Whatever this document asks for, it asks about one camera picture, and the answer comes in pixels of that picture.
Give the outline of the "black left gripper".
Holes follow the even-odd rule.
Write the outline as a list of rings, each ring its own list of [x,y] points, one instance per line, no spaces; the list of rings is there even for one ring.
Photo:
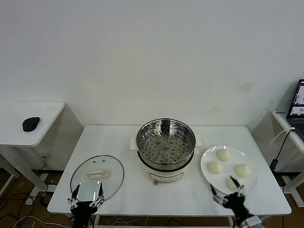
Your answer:
[[[80,188],[80,183],[72,192],[71,197],[67,199],[70,205],[70,211],[74,216],[72,228],[87,228],[89,222],[91,222],[91,225],[94,228],[95,222],[92,220],[91,216],[97,212],[97,210],[102,206],[105,200],[103,183],[102,182],[100,183],[98,197],[93,202],[92,201],[77,202],[79,188]]]

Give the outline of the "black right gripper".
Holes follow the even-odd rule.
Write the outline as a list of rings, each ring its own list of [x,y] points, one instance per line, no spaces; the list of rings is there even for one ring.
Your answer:
[[[225,197],[219,196],[215,188],[210,184],[213,200],[216,203],[223,205],[223,207],[231,209],[237,221],[244,221],[247,218],[251,217],[249,210],[244,206],[245,186],[243,184],[240,184],[239,181],[233,178],[231,175],[229,178],[235,185],[235,189],[231,194],[226,195]]]

